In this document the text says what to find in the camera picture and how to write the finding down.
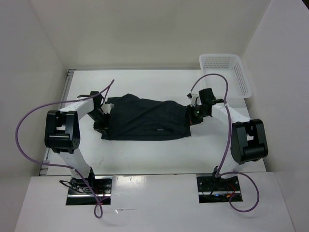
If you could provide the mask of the dark navy shorts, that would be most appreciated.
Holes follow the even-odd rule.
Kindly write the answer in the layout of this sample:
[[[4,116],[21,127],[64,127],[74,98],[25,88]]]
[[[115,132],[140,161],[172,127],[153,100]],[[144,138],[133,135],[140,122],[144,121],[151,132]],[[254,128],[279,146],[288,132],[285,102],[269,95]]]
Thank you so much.
[[[155,101],[132,94],[108,99],[114,105],[101,139],[168,141],[191,136],[188,110],[175,101]]]

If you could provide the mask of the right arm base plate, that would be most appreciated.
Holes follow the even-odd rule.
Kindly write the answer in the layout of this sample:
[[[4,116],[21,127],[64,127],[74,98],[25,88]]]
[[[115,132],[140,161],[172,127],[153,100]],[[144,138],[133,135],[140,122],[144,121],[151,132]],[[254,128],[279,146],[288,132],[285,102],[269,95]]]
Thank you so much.
[[[214,175],[197,175],[199,203],[242,202],[239,180],[236,176],[228,179]]]

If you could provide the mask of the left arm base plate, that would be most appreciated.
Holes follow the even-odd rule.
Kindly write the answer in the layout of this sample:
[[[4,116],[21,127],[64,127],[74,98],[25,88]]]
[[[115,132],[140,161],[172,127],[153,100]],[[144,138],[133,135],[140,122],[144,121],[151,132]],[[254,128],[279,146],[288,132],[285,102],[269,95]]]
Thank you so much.
[[[60,180],[68,188],[66,205],[95,205],[95,197],[83,180]],[[101,205],[111,204],[112,176],[96,176],[90,183],[92,190],[100,200]]]

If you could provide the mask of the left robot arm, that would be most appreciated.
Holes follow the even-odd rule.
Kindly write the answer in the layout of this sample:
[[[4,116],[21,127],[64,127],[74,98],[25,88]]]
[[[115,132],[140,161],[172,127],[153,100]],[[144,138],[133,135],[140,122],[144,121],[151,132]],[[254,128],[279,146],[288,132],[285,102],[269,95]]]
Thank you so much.
[[[79,120],[88,115],[94,121],[94,130],[106,134],[114,104],[105,103],[98,91],[79,95],[77,101],[59,110],[50,110],[46,117],[44,143],[47,148],[72,167],[72,186],[85,193],[96,189],[93,169],[86,163],[79,149],[81,142]]]

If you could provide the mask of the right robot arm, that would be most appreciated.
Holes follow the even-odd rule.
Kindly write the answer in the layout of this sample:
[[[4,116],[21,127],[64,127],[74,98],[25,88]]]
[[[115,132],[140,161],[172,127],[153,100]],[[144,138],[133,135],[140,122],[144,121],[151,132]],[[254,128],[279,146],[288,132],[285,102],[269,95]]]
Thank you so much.
[[[268,155],[267,139],[262,120],[240,114],[224,99],[216,99],[211,88],[197,94],[189,93],[187,106],[190,125],[211,116],[228,128],[227,146],[220,164],[212,173],[212,186],[223,190],[248,162],[257,162]]]

